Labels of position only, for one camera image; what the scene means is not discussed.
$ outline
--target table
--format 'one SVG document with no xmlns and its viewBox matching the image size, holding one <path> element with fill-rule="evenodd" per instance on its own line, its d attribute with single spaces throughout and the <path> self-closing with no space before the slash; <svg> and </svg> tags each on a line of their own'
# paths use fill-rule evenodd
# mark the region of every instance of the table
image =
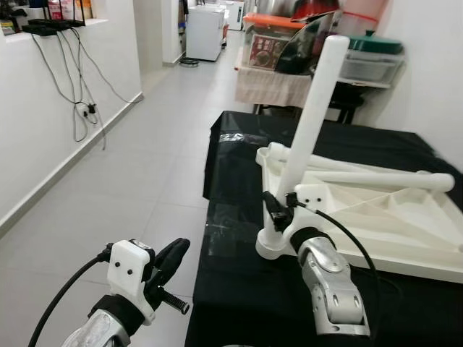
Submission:
<svg viewBox="0 0 463 347">
<path fill-rule="evenodd" d="M 293 257 L 269 261 L 255 251 L 263 226 L 261 171 L 255 151 L 270 141 L 290 146 L 292 119 L 225 111 L 211 128 L 204 196 L 210 201 L 185 345 L 317 346 L 310 293 Z M 408 171 L 452 174 L 450 198 L 463 209 L 463 178 L 416 134 L 325 122 L 315 153 Z M 463 346 L 463 287 L 381 273 L 385 317 L 376 346 Z M 375 321 L 372 278 L 354 270 L 368 319 Z"/>
<path fill-rule="evenodd" d="M 255 69 L 242 65 L 243 48 L 240 47 L 235 62 L 238 71 L 235 100 L 255 105 L 253 113 L 259 114 L 263 105 L 286 107 L 294 106 L 300 114 L 312 83 L 309 75 L 281 74 L 279 72 Z M 347 83 L 336 84 L 329 108 L 340 110 L 338 122 L 351 124 L 355 109 L 364 102 L 361 94 L 365 87 Z"/>
</svg>

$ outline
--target metal joint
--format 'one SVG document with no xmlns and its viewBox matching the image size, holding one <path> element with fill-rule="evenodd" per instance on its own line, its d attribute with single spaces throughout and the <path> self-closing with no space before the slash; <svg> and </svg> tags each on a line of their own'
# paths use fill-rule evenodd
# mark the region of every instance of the metal joint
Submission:
<svg viewBox="0 0 463 347">
<path fill-rule="evenodd" d="M 369 335 L 362 297 L 350 279 L 349 263 L 325 237 L 304 241 L 298 258 L 312 294 L 317 334 Z"/>
<path fill-rule="evenodd" d="M 98 309 L 80 329 L 66 339 L 62 347 L 125 347 L 129 344 L 130 337 L 118 319 L 109 312 Z"/>
</svg>

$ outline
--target white tablecloth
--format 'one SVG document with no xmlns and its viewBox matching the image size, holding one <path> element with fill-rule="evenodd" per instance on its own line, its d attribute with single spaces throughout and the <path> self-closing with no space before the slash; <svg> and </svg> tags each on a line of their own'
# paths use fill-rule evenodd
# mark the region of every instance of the white tablecloth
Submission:
<svg viewBox="0 0 463 347">
<path fill-rule="evenodd" d="M 295 74 L 244 67 L 242 47 L 239 49 L 235 69 L 238 70 L 235 100 L 275 106 L 304 106 L 312 78 Z"/>
</svg>

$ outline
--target hallway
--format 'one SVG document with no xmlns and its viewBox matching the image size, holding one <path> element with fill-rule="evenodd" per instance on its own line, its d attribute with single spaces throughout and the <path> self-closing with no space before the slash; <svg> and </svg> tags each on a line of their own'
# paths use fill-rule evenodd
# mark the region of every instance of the hallway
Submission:
<svg viewBox="0 0 463 347">
<path fill-rule="evenodd" d="M 191 247 L 166 289 L 191 303 L 208 201 L 202 198 L 209 128 L 234 102 L 242 34 L 229 32 L 216 63 L 175 66 L 0 240 L 0 341 L 26 346 L 64 282 L 106 242 L 139 239 L 157 252 L 177 237 Z M 51 315 L 38 346 L 60 346 L 104 294 L 107 264 L 88 271 Z M 183 346 L 188 317 L 163 304 L 131 346 Z"/>
</svg>

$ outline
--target white pole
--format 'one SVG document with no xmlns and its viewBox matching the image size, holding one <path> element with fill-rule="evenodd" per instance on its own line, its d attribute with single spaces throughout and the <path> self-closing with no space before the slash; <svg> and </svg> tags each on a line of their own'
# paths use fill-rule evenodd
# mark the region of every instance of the white pole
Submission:
<svg viewBox="0 0 463 347">
<path fill-rule="evenodd" d="M 279 161 L 288 161 L 289 151 L 288 148 L 281 143 L 270 142 L 268 144 L 268 157 Z M 334 160 L 330 158 L 320 157 L 319 155 L 312 154 L 309 159 L 309 166 L 315 166 L 317 168 L 327 168 L 330 170 L 348 171 L 348 172 L 370 172 L 366 168 L 360 168 L 359 166 L 353 165 L 345 161 Z"/>
<path fill-rule="evenodd" d="M 338 171 L 311 171 L 311 176 L 322 181 L 354 183 L 374 186 L 393 186 L 429 189 L 448 192 L 455 185 L 454 177 L 448 173 L 361 173 Z"/>
<path fill-rule="evenodd" d="M 304 176 L 348 47 L 349 39 L 344 36 L 332 35 L 325 40 L 294 135 L 288 162 L 281 174 L 279 188 L 276 191 L 276 198 L 283 204 L 285 194 L 293 192 L 294 187 L 301 182 Z M 283 254 L 286 245 L 281 244 L 281 233 L 275 232 L 267 212 L 264 218 L 265 227 L 258 234 L 256 249 L 262 257 L 275 259 Z"/>
</svg>

